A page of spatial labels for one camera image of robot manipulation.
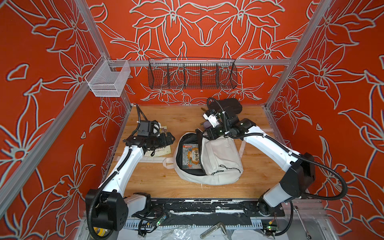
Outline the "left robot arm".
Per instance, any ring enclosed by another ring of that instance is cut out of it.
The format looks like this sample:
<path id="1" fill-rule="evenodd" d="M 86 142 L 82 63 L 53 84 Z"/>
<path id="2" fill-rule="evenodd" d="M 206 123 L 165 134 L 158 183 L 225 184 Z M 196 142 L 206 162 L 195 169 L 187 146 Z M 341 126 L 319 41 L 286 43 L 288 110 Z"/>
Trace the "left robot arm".
<path id="1" fill-rule="evenodd" d="M 125 199 L 126 186 L 146 151 L 170 146 L 174 141 L 171 133 L 131 135 L 123 140 L 126 146 L 118 164 L 97 189 L 86 194 L 87 224 L 94 240 L 107 240 L 123 228 L 128 217 L 150 206 L 149 194 L 135 193 Z"/>

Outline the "green China history book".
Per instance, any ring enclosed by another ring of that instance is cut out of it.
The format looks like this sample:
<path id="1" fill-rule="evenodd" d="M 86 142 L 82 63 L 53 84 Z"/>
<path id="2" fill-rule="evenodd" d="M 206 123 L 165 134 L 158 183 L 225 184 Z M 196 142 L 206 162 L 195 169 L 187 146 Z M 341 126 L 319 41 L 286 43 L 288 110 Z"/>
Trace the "green China history book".
<path id="1" fill-rule="evenodd" d="M 167 126 L 160 128 L 160 135 L 150 137 L 146 142 L 145 157 L 160 157 L 171 153 L 171 145 L 174 143 L 175 137 L 168 132 Z"/>

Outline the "white canvas backpack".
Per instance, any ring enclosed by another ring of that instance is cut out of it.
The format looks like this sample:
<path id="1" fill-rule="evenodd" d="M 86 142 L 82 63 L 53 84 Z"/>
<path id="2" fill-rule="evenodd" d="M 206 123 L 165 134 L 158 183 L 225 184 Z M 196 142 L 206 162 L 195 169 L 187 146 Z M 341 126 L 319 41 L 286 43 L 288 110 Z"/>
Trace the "white canvas backpack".
<path id="1" fill-rule="evenodd" d="M 211 186 L 235 183 L 244 172 L 242 156 L 245 141 L 237 149 L 235 140 L 220 137 L 216 140 L 203 139 L 199 147 L 201 170 L 182 169 L 183 144 L 198 144 L 196 133 L 185 133 L 180 138 L 172 157 L 144 157 L 141 163 L 161 163 L 166 169 L 174 169 L 185 181 Z"/>

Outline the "grey mythology story book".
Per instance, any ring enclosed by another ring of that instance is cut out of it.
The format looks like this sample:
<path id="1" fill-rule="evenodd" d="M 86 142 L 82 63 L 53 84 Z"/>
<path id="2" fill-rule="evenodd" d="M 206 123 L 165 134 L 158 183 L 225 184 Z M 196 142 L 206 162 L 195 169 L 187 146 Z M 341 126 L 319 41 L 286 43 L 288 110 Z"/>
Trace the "grey mythology story book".
<path id="1" fill-rule="evenodd" d="M 201 170 L 200 153 L 198 144 L 183 144 L 182 147 L 182 169 Z"/>

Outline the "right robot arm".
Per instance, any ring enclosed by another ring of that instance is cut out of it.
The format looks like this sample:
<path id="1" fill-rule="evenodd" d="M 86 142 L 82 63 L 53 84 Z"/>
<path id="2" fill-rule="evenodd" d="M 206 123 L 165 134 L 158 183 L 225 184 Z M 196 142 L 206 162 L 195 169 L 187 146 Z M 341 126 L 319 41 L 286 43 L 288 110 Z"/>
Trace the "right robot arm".
<path id="1" fill-rule="evenodd" d="M 258 199 L 258 210 L 261 215 L 269 216 L 280 203 L 287 203 L 293 199 L 305 196 L 314 199 L 335 201 L 347 195 L 348 186 L 343 177 L 335 170 L 315 162 L 312 155 L 301 154 L 294 151 L 273 137 L 269 136 L 260 127 L 249 119 L 234 121 L 228 120 L 225 114 L 203 115 L 204 134 L 209 140 L 219 137 L 229 137 L 233 140 L 240 139 L 256 147 L 272 159 L 285 172 L 278 184 L 267 190 Z M 315 181 L 315 168 L 319 167 L 333 175 L 341 184 L 339 194 L 335 196 L 319 196 L 306 192 L 307 188 Z"/>

